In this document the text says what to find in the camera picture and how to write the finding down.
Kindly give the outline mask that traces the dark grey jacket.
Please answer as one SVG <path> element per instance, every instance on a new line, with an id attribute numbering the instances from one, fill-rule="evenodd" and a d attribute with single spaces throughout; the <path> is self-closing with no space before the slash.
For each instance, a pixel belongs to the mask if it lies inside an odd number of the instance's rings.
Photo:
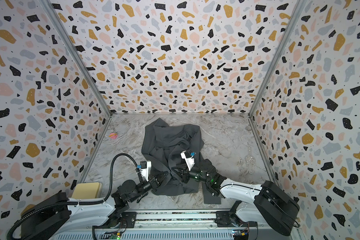
<path id="1" fill-rule="evenodd" d="M 205 204 L 221 204 L 221 198 L 214 197 L 209 193 L 204 183 L 195 180 L 183 183 L 172 172 L 173 167 L 186 165 L 185 160 L 181 158 L 181 152 L 186 150 L 196 153 L 195 167 L 212 165 L 211 161 L 205 159 L 201 154 L 203 146 L 202 131 L 197 125 L 169 126 L 161 118 L 147 125 L 141 150 L 142 155 L 146 160 L 151 161 L 154 174 L 160 172 L 169 173 L 164 183 L 154 194 L 170 197 L 194 194 L 199 191 L 199 187 L 202 187 Z"/>

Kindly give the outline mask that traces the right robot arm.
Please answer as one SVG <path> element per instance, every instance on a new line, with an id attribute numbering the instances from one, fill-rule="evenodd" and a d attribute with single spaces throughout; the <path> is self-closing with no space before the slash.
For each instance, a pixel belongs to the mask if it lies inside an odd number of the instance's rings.
<path id="1" fill-rule="evenodd" d="M 236 200 L 231 208 L 230 219 L 235 225 L 244 222 L 267 223 L 274 231 L 290 236 L 293 228 L 299 228 L 297 215 L 300 207 L 296 201 L 271 181 L 251 185 L 233 181 L 218 173 L 212 165 L 172 168 L 183 183 L 191 180 L 204 183 L 214 197 Z"/>

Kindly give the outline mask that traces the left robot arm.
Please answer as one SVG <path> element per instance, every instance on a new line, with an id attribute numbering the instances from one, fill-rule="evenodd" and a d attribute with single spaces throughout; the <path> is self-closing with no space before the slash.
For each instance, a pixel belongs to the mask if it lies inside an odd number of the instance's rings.
<path id="1" fill-rule="evenodd" d="M 130 203 L 157 191 L 167 175 L 166 172 L 149 175 L 147 181 L 139 184 L 125 181 L 106 200 L 75 200 L 65 193 L 55 194 L 22 214 L 14 229 L 21 229 L 22 240 L 48 240 L 65 231 L 102 226 L 121 218 Z"/>

